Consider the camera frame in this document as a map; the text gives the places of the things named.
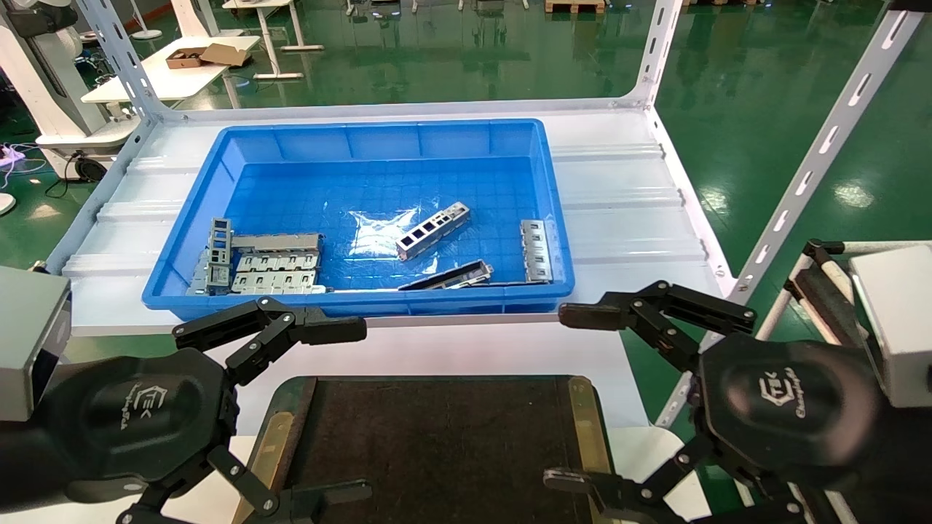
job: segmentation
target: rectangular hole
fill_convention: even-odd
[[[835,142],[835,135],[838,134],[838,126],[834,126],[829,131],[829,136],[825,137],[825,142],[822,143],[822,146],[818,148],[819,155],[825,155],[831,147],[831,143]]]
[[[758,253],[758,257],[754,260],[754,263],[760,264],[761,262],[763,262],[763,259],[767,257],[767,253],[769,251],[770,251],[770,244],[769,243],[764,244],[763,247],[761,247],[761,252]]]
[[[861,101],[861,95],[864,94],[864,89],[868,86],[868,82],[870,82],[870,73],[864,75],[864,77],[861,78],[861,83],[857,84],[855,94],[851,95],[851,100],[848,101],[849,107],[854,107]]]
[[[908,13],[909,11],[905,11],[905,10],[899,13],[899,17],[897,17],[897,21],[895,21],[893,23],[893,27],[890,28],[890,33],[886,35],[886,40],[884,40],[884,44],[881,46],[882,48],[890,49],[890,46],[893,46],[893,41],[897,39],[899,28],[903,27],[903,22],[906,21],[906,15]]]
[[[813,172],[807,172],[806,175],[802,178],[799,186],[796,187],[796,196],[799,197],[803,191],[806,190],[806,186],[809,186],[809,180],[813,177]]]
[[[787,223],[787,215],[789,215],[789,209],[783,210],[783,213],[780,214],[780,217],[776,219],[774,233],[782,229],[783,225]]]

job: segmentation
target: white table leg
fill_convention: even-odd
[[[323,46],[305,46],[304,45],[304,35],[301,34],[301,24],[297,19],[297,9],[295,8],[295,2],[290,2],[288,4],[288,9],[292,12],[292,23],[295,25],[295,38],[297,39],[297,46],[281,46],[282,51],[323,51]]]
[[[240,96],[236,92],[236,83],[233,81],[233,77],[230,76],[230,73],[224,71],[223,73],[224,86],[226,86],[226,94],[230,97],[230,105],[233,106],[233,109],[240,109]]]
[[[278,78],[300,78],[300,73],[282,73],[279,69],[279,59],[275,56],[275,46],[272,45],[272,35],[268,33],[268,24],[266,23],[266,10],[263,7],[256,9],[259,16],[259,26],[262,27],[262,39],[266,42],[266,51],[268,60],[272,62],[272,73],[256,73],[253,78],[256,80],[269,80]]]

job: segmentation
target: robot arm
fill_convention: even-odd
[[[226,360],[204,354],[255,336]],[[111,501],[143,490],[122,522],[177,522],[159,512],[171,497],[219,472],[252,504],[253,519],[291,522],[327,503],[370,495],[364,480],[272,493],[228,450],[237,385],[246,385],[296,343],[352,342],[365,320],[293,310],[271,297],[177,326],[178,352],[59,365],[27,421],[0,422],[0,513],[66,501]]]
[[[700,353],[698,344],[661,313],[724,338]],[[927,485],[915,481],[928,478],[927,464],[902,460],[922,456],[925,444],[900,434],[907,427],[915,434],[929,429],[925,410],[894,409],[863,350],[812,340],[756,340],[749,335],[756,318],[753,310],[666,282],[631,294],[607,293],[596,304],[563,304],[562,324],[632,329],[670,365],[691,371],[688,397],[696,437],[643,483],[555,468],[545,471],[544,484],[588,493],[604,517],[644,524],[685,522],[664,497],[703,460],[763,499],[701,519],[704,524],[802,524],[802,506],[788,482],[851,494]]]

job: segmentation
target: slotted metal post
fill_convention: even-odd
[[[831,162],[838,156],[844,141],[864,114],[868,103],[884,82],[906,43],[910,41],[923,16],[924,13],[906,10],[886,13],[857,63],[854,73],[848,78],[842,94],[831,108],[822,129],[815,136],[809,152],[790,180],[787,191],[777,204],[776,211],[767,222],[757,245],[738,274],[737,283],[728,295],[729,300],[737,304],[747,304],[764,272],[770,267],[780,246],[802,214],[802,209],[822,182]],[[719,339],[718,334],[706,333],[700,351],[704,351]],[[664,405],[664,410],[657,417],[656,425],[669,428],[673,424],[686,402],[691,379],[692,373],[684,373],[679,378]]]

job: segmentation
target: metal frame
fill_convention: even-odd
[[[584,112],[611,111],[618,108],[637,108],[645,110],[649,121],[652,120],[654,137],[661,145],[669,145],[666,154],[676,155],[672,142],[660,123],[653,104],[663,77],[666,58],[672,45],[673,34],[681,11],[681,0],[658,0],[651,18],[644,54],[639,66],[637,84],[634,88],[618,98],[590,98],[548,101],[505,101],[474,103],[419,103],[419,104],[383,104],[370,106],[330,106],[330,107],[282,107],[267,109],[229,109],[210,111],[174,111],[161,103],[147,88],[145,72],[136,67],[132,47],[123,34],[116,13],[108,0],[77,0],[81,10],[89,21],[95,21],[94,31],[98,34],[107,58],[116,68],[116,74],[127,85],[128,93],[143,119],[143,125],[134,133],[117,157],[111,175],[106,177],[89,199],[89,204],[69,228],[62,242],[49,257],[48,267],[51,271],[61,271],[65,259],[73,254],[81,241],[88,234],[94,223],[94,216],[101,206],[113,195],[123,176],[129,160],[139,151],[144,140],[148,138],[154,121],[161,122],[233,122],[242,120],[260,120],[272,118],[333,118],[353,120],[361,118],[400,117],[417,118],[431,114],[449,114],[453,111],[464,116],[473,113],[509,114],[519,111],[534,112]],[[879,89],[881,83],[896,61],[897,57],[910,40],[919,25],[923,13],[909,11],[890,11],[881,21],[876,34],[870,41],[866,52],[845,85],[842,94],[829,113],[825,124],[819,131],[808,154],[802,161],[789,183],[788,189],[777,205],[773,216],[768,221],[750,258],[738,274],[737,284],[728,274],[724,257],[709,258],[710,266],[715,268],[715,277],[723,289],[731,287],[728,298],[739,304],[747,303],[751,293],[757,287],[764,271],[770,266],[780,246],[786,240],[802,208],[810,199],[821,182],[829,165],[834,161],[851,130],[863,114],[870,99]],[[685,172],[672,172],[674,177],[684,177]],[[694,191],[684,191],[683,199],[696,200]],[[717,340],[712,334],[706,335],[703,348]],[[688,391],[690,377],[680,378],[671,394],[664,411],[656,424],[668,428],[682,410]]]
[[[923,13],[910,11],[886,13],[825,123],[822,124],[822,129],[815,136],[809,152],[789,181],[787,191],[767,221],[757,245],[738,273],[737,284],[728,295],[729,300],[737,304],[747,304],[764,272],[770,267],[789,232],[802,215],[802,209],[822,182],[831,162],[838,156],[851,130],[864,114],[870,100],[884,82],[906,43],[910,41],[923,16]],[[706,333],[700,351],[704,351],[719,339],[717,334]],[[657,417],[656,425],[668,429],[673,424],[686,404],[691,379],[692,373],[689,372],[679,378],[664,405],[664,410]]]

